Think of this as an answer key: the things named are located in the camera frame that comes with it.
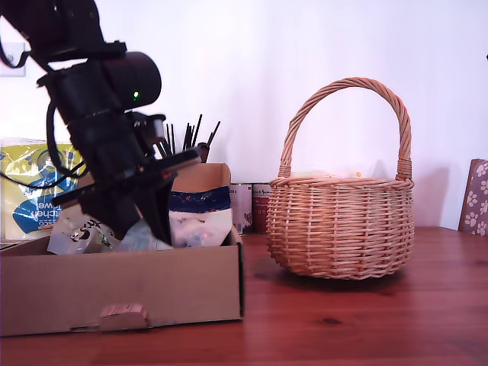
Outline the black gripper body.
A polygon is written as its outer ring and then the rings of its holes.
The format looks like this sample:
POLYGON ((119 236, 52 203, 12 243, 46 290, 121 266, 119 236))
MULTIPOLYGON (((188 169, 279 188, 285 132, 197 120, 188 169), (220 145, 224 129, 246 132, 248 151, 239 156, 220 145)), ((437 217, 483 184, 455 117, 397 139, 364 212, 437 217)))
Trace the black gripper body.
POLYGON ((139 181, 160 173, 177 173, 186 165, 200 162, 202 150, 191 147, 180 153, 165 152, 155 157, 153 147, 165 147, 164 115, 139 112, 99 111, 94 114, 61 114, 93 183, 54 199, 64 205, 75 201, 82 205, 82 195, 98 189, 131 197, 139 181))

